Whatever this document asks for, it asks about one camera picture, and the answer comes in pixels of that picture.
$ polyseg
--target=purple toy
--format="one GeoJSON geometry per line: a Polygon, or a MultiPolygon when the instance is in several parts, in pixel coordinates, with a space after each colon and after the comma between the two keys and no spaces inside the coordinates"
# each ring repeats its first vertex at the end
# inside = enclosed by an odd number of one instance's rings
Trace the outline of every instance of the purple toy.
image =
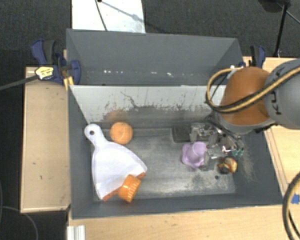
{"type": "Polygon", "coordinates": [[[193,144],[184,144],[182,147],[182,162],[196,169],[204,164],[206,150],[206,144],[201,141],[193,144]]]}

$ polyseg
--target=blue clamp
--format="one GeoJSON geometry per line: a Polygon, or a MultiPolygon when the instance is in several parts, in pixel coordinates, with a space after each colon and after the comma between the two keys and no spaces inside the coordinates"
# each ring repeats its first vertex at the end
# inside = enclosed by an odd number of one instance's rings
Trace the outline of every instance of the blue clamp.
{"type": "Polygon", "coordinates": [[[262,69],[267,57],[266,50],[261,45],[251,45],[250,50],[252,56],[250,66],[259,67],[262,69]]]}
{"type": "Polygon", "coordinates": [[[49,77],[49,81],[63,85],[65,76],[62,76],[62,71],[71,72],[75,85],[79,84],[81,77],[81,67],[78,60],[72,60],[70,65],[67,65],[66,59],[61,53],[54,54],[55,41],[38,39],[31,46],[32,56],[38,61],[40,67],[49,66],[53,68],[53,76],[49,77]],[[54,63],[54,58],[57,59],[57,65],[54,63]]]}

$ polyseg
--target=gray cardboard panel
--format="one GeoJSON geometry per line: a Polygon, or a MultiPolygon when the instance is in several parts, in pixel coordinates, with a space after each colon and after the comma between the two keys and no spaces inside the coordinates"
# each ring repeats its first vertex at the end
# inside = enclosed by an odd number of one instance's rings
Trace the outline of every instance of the gray cardboard panel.
{"type": "Polygon", "coordinates": [[[206,85],[243,61],[235,38],[67,29],[66,41],[81,85],[206,85]]]}

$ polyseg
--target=orange ball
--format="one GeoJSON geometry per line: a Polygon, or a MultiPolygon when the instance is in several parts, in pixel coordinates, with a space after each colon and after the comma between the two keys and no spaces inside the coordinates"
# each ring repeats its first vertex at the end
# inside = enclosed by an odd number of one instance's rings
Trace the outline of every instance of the orange ball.
{"type": "Polygon", "coordinates": [[[129,143],[134,135],[134,130],[126,122],[116,122],[110,128],[110,138],[113,142],[125,145],[129,143]]]}

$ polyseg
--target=wooden table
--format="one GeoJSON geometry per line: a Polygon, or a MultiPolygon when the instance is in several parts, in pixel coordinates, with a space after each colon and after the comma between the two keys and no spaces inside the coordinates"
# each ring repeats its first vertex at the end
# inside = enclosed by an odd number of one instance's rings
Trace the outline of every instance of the wooden table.
{"type": "MultiPolygon", "coordinates": [[[[271,71],[289,58],[267,58],[271,71]]],[[[27,68],[27,76],[33,68],[27,68]]],[[[23,213],[65,210],[70,204],[69,145],[65,89],[51,82],[25,86],[20,209],[23,213]]],[[[300,171],[300,130],[280,126],[266,131],[282,193],[300,171]]],[[[85,225],[87,240],[288,239],[282,206],[72,220],[85,225]]],[[[300,204],[291,212],[300,230],[300,204]]]]}

